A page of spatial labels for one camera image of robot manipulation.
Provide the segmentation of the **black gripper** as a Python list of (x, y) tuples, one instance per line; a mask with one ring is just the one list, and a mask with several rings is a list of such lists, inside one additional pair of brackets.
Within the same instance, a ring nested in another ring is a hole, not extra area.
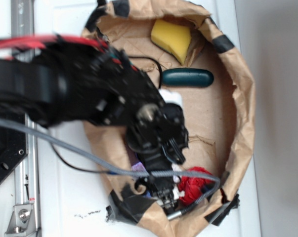
[[(188, 146), (188, 130), (183, 109), (174, 103), (144, 105), (136, 114), (136, 124), (127, 129), (126, 139), (146, 171), (171, 171), (173, 164), (186, 161), (182, 150)], [(178, 207), (173, 177), (138, 178), (135, 187), (140, 185), (165, 212)]]

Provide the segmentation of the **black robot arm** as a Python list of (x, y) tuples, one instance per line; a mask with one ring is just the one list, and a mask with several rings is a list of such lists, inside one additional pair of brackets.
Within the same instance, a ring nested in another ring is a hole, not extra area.
[(126, 141), (149, 172), (183, 164), (188, 146), (181, 101), (162, 90), (131, 58), (107, 42), (74, 36), (0, 40), (30, 61), (0, 59), (0, 111), (25, 113), (43, 127), (86, 120), (124, 126)]

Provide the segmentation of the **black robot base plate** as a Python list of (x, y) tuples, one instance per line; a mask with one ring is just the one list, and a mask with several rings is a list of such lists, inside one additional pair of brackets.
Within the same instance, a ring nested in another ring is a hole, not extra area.
[(26, 135), (0, 127), (0, 185), (26, 155)]

